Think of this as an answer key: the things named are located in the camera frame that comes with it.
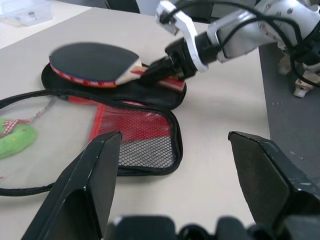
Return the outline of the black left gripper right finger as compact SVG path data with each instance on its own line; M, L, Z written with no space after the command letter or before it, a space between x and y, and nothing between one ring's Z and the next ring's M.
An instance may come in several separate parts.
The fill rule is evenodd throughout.
M288 216L317 216L320 188L271 140L231 131L238 180L256 223L278 228Z

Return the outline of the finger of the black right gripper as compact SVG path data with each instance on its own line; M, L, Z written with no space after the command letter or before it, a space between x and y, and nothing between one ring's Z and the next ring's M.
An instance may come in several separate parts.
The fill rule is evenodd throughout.
M152 62L148 69L146 70L146 74L148 76L158 76L158 75L166 75L170 76L175 74L175 66L174 61L170 56L165 56L161 59L158 59Z
M153 86L161 81L169 81L169 82L180 82L179 78L177 77L176 73L172 75L147 75L147 69L145 68L145 71L139 78L139 83L144 86Z

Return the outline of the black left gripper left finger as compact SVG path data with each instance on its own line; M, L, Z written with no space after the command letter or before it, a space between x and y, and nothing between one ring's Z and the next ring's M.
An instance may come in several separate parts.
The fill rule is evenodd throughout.
M122 134L98 135L63 170L24 240L100 240L114 198Z

